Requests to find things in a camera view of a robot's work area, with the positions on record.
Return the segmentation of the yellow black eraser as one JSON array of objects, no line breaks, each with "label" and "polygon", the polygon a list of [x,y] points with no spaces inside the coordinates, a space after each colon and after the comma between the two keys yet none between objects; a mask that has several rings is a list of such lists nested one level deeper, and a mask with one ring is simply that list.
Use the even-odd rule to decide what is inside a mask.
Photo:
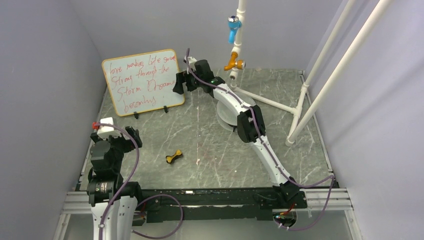
[{"label": "yellow black eraser", "polygon": [[184,155],[181,150],[176,150],[173,155],[167,155],[165,157],[166,163],[173,164],[177,159],[182,158]]}]

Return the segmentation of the yellow-framed whiteboard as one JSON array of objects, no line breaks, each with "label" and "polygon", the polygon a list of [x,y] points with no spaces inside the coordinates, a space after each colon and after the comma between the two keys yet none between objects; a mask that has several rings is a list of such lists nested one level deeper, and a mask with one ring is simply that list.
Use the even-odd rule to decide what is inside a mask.
[{"label": "yellow-framed whiteboard", "polygon": [[180,71],[173,49],[105,59],[101,67],[119,117],[185,103],[184,94],[173,92]]}]

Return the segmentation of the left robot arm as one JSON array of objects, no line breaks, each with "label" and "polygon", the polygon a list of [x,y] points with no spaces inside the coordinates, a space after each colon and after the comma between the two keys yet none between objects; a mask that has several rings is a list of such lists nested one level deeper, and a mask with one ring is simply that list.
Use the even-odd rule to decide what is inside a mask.
[{"label": "left robot arm", "polygon": [[93,239],[128,240],[135,210],[144,203],[138,182],[124,180],[124,155],[142,147],[139,131],[131,126],[125,132],[105,133],[104,127],[91,134],[90,162],[86,193],[93,221]]}]

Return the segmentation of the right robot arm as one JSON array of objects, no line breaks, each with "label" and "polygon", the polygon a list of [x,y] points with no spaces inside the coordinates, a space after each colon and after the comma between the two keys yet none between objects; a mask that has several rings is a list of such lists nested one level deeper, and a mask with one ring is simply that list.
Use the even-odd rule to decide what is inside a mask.
[{"label": "right robot arm", "polygon": [[201,88],[206,94],[226,106],[236,117],[236,132],[248,144],[267,170],[276,203],[282,207],[300,207],[303,201],[300,186],[283,167],[269,143],[261,108],[242,100],[219,76],[212,72],[207,60],[190,56],[183,61],[186,70],[176,74],[173,92],[183,94]]}]

